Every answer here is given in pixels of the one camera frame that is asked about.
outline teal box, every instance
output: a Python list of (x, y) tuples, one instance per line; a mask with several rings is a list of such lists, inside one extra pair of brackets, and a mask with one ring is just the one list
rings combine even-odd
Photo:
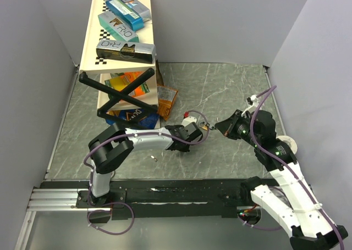
[(106, 11), (98, 15), (99, 23), (116, 40), (139, 42), (138, 35), (127, 25), (125, 25), (114, 13)]
[(121, 0), (105, 0), (106, 6), (120, 17), (133, 31), (144, 27), (143, 18)]

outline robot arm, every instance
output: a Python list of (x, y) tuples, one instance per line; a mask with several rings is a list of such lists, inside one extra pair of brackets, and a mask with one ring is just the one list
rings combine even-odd
[(115, 147), (108, 143), (91, 156), (91, 164), (94, 167), (91, 183), (92, 201), (94, 202), (96, 198), (109, 192), (111, 173), (122, 164), (131, 152), (153, 148), (188, 152), (189, 144), (171, 137), (177, 137), (187, 142), (201, 139), (203, 134), (196, 126), (195, 121), (195, 118), (189, 116), (183, 120), (181, 125), (167, 125), (154, 130), (133, 130), (117, 124), (104, 130), (89, 143), (90, 151), (112, 137), (121, 136), (121, 138), (116, 141)]
[[(269, 212), (290, 237), (294, 250), (333, 248), (338, 243), (337, 235), (323, 216), (325, 212), (322, 212), (321, 204), (312, 202), (310, 196), (317, 200), (304, 180), (295, 154), (287, 143), (277, 138), (271, 113), (259, 110), (254, 122), (254, 135), (264, 149), (290, 166), (310, 195), (286, 167), (257, 148), (250, 136), (250, 120), (251, 113), (236, 110), (230, 118), (218, 122), (215, 128), (227, 138), (243, 139), (255, 148), (255, 156), (283, 189), (292, 208), (281, 202), (258, 177), (243, 183), (244, 197)], [(337, 226), (337, 230), (342, 238), (348, 236), (343, 226)]]

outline gray wall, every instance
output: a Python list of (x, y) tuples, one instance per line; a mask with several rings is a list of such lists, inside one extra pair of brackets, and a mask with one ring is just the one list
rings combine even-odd
[[(79, 63), (91, 0), (40, 0)], [(306, 0), (152, 0), (162, 62), (270, 66)]]
[[(350, 233), (351, 10), (351, 0), (308, 0), (269, 69), (307, 181), (328, 214)], [(346, 249), (351, 248), (348, 238)]]
[(38, 0), (0, 0), (0, 245), (13, 249), (48, 166), (73, 64)]

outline blue box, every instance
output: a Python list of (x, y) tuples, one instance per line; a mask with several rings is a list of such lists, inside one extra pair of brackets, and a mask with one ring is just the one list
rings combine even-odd
[(105, 0), (106, 6), (120, 17), (133, 31), (144, 27), (143, 18), (121, 0)]

